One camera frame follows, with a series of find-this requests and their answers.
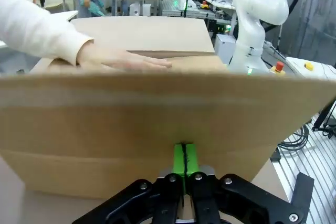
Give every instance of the cardboard box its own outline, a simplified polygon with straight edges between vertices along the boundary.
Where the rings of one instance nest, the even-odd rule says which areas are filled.
[[[205,59],[218,62],[202,20],[121,17],[74,24],[106,46],[192,56],[177,62],[192,61],[193,69],[202,70]],[[217,177],[235,173],[252,180],[277,143],[336,95],[332,82],[189,73],[189,66],[1,79],[0,153],[28,188],[64,195],[108,198],[136,179],[153,182],[173,166],[180,142],[195,143],[199,163],[215,168]]]

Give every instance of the slotted metal surface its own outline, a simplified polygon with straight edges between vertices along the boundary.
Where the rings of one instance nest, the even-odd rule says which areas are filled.
[[[307,124],[309,138],[299,151],[280,149],[281,160],[273,165],[289,200],[292,198],[296,176],[302,172],[314,178],[314,190],[307,224],[336,223],[336,138],[328,139],[322,132],[313,132],[318,115]],[[297,136],[288,137],[293,142]]]

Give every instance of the black bracket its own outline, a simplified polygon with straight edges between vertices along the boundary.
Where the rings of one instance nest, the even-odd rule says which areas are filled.
[[[301,224],[300,209],[234,174],[221,179],[193,173],[186,179],[194,223],[227,223],[219,212],[244,224]],[[154,184],[140,179],[72,224],[175,224],[183,207],[183,180],[178,174],[158,178]]]

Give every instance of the white sleeve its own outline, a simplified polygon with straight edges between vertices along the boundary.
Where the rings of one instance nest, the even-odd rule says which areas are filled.
[[[27,0],[0,0],[0,40],[37,57],[76,64],[79,49],[92,38]]]

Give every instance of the blue jeans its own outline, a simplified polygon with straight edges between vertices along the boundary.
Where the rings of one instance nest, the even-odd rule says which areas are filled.
[[[76,10],[78,11],[77,18],[91,18],[91,17],[96,17],[95,14],[89,11],[85,6],[80,4],[81,0],[76,0],[75,5],[76,5]]]
[[[129,12],[128,12],[128,2],[126,0],[122,0],[120,1],[120,5],[121,5],[121,14],[120,16],[128,16],[129,15]],[[114,12],[115,12],[115,9],[116,9],[116,1],[115,0],[112,0],[112,9],[111,9],[111,12],[112,12],[112,16],[114,16]]]

